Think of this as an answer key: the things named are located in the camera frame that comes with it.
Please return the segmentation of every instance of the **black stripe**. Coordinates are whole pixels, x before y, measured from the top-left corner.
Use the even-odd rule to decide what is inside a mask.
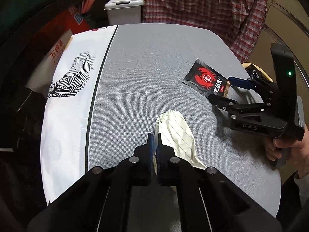
[[[92,110],[93,110],[93,105],[95,103],[95,95],[96,95],[96,91],[98,89],[98,84],[100,82],[100,77],[101,77],[101,73],[102,73],[102,70],[103,70],[103,67],[104,67],[104,63],[105,63],[105,60],[106,60],[106,57],[107,57],[107,54],[109,52],[109,48],[111,47],[111,44],[112,44],[112,41],[115,37],[115,34],[117,32],[117,29],[118,29],[118,25],[114,31],[114,34],[109,42],[109,45],[106,49],[106,52],[105,52],[105,56],[103,58],[103,61],[102,61],[102,64],[101,64],[101,67],[100,67],[100,70],[98,72],[98,78],[97,78],[97,81],[95,83],[95,89],[94,89],[94,92],[93,92],[93,96],[92,96],[92,100],[91,100],[91,105],[90,105],[90,110],[89,110],[89,117],[88,117],[88,125],[87,125],[87,132],[86,132],[86,146],[85,146],[85,173],[88,172],[88,149],[89,149],[89,135],[90,135],[90,124],[91,124],[91,119],[92,119]]]

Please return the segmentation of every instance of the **red crab logo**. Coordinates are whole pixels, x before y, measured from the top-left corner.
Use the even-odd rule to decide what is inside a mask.
[[[206,87],[209,90],[214,86],[212,82],[216,80],[216,75],[206,68],[200,68],[199,70],[202,75],[195,75],[195,79],[202,87]]]

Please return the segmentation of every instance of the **gray textured tablecloth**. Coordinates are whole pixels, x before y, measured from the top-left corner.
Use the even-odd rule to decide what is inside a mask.
[[[226,78],[248,78],[231,50],[208,30],[172,24],[118,27],[93,106],[88,169],[116,166],[132,156],[154,131],[157,117],[178,110],[194,134],[198,158],[276,216],[280,175],[264,156],[262,138],[230,130],[225,111],[181,83],[197,58]],[[261,101],[245,90],[231,89],[228,97],[240,103]],[[135,187],[129,231],[180,231],[176,199],[168,187]]]

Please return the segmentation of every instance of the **silver screw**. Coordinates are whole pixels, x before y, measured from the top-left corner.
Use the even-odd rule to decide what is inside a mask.
[[[139,158],[136,157],[136,156],[132,156],[132,157],[130,157],[129,161],[130,161],[131,163],[136,163],[136,162],[139,161]]]
[[[217,169],[215,169],[214,167],[207,168],[207,173],[209,174],[215,174],[216,172],[217,172]]]
[[[94,167],[94,168],[92,169],[92,172],[93,172],[94,174],[99,174],[99,173],[102,172],[102,168],[100,168],[100,167]]]
[[[180,159],[178,157],[172,157],[170,158],[171,163],[178,163]]]

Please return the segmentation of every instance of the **red plaid cloth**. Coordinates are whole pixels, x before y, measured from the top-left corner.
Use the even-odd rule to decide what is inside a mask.
[[[211,30],[241,63],[262,30],[268,0],[145,0],[144,23],[176,23]]]

